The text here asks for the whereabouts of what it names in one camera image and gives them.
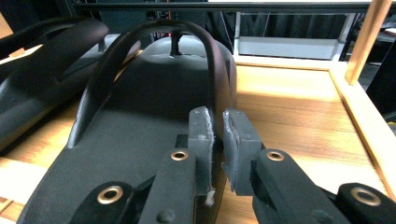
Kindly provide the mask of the black metal bar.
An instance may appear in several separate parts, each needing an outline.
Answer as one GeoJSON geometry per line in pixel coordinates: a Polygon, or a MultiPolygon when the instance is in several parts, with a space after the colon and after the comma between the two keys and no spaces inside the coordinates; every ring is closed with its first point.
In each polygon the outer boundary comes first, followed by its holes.
{"type": "Polygon", "coordinates": [[[231,11],[231,12],[270,12],[270,13],[361,13],[369,7],[383,9],[386,12],[396,10],[396,0],[325,0],[325,1],[255,1],[255,2],[170,2],[170,3],[78,3],[75,10],[146,10],[146,11],[231,11]]]}

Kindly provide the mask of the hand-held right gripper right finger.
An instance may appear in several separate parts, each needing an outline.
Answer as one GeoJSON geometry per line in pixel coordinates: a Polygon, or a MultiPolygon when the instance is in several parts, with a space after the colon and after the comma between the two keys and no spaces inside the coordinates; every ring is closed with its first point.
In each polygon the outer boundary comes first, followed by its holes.
{"type": "Polygon", "coordinates": [[[260,224],[349,224],[288,153],[265,148],[245,113],[229,108],[223,120],[223,170],[260,224]]]}

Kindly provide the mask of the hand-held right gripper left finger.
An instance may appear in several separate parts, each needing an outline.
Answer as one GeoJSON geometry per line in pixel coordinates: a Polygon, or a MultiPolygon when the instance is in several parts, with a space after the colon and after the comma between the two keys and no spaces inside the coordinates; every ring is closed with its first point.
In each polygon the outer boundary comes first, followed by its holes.
{"type": "Polygon", "coordinates": [[[215,135],[206,107],[189,116],[188,146],[164,154],[138,224],[213,224],[215,135]]]}

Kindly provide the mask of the black flip-flop slipper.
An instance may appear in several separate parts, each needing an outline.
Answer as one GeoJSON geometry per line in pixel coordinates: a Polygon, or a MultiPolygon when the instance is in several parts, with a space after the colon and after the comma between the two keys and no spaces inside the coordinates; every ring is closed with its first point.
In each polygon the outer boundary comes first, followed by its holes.
{"type": "Polygon", "coordinates": [[[215,145],[216,218],[225,186],[223,112],[236,104],[231,52],[188,21],[149,21],[121,34],[94,70],[67,144],[18,224],[138,224],[164,154],[188,146],[204,106],[215,145]]]}
{"type": "Polygon", "coordinates": [[[54,18],[0,38],[0,60],[54,33],[32,54],[0,65],[0,152],[81,91],[88,81],[107,26],[92,18],[54,18]]]}

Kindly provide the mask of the three-tier wooden shoe rack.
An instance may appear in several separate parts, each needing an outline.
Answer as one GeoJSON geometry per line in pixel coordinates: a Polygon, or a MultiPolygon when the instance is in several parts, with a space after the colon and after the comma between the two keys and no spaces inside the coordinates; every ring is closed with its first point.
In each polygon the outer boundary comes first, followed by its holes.
{"type": "MultiPolygon", "coordinates": [[[[264,144],[283,149],[319,186],[362,182],[396,201],[396,136],[348,63],[240,56],[238,101],[264,144]]],[[[65,145],[72,101],[0,156],[0,224],[14,224],[65,145]]]]}

